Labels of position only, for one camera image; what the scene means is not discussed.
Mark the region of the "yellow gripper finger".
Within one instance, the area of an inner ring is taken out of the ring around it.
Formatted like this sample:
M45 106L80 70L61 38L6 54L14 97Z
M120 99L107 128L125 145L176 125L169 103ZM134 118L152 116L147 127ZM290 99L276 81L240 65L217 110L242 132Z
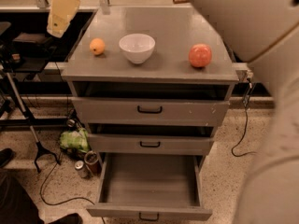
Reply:
M79 0L52 0L47 32L61 38L77 14L79 5Z

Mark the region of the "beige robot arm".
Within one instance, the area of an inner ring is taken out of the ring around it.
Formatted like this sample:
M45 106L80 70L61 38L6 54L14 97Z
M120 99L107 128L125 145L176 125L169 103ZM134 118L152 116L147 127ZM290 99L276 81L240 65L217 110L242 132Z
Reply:
M62 76L103 158L96 217L206 220L202 145L236 83L235 54L275 101L234 224L298 224L298 0L187 0L99 10Z

